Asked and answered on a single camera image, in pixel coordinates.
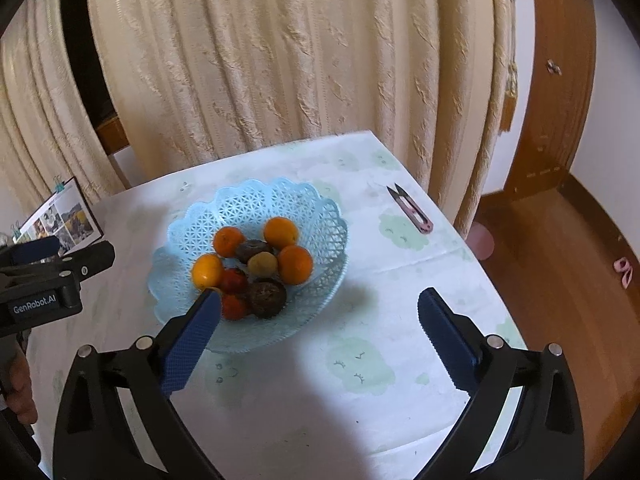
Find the person's left hand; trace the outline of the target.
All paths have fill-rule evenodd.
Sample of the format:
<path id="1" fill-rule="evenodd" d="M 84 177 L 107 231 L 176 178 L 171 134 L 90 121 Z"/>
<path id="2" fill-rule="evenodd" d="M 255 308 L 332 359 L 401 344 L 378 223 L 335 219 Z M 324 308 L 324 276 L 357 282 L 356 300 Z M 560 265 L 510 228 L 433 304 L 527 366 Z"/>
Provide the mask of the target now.
<path id="1" fill-rule="evenodd" d="M 11 391 L 6 396 L 6 406 L 16 414 L 23 425 L 33 425 L 38 420 L 38 412 L 32 394 L 32 378 L 26 359 L 25 349 L 28 339 L 18 333 L 16 353 L 9 368 Z"/>

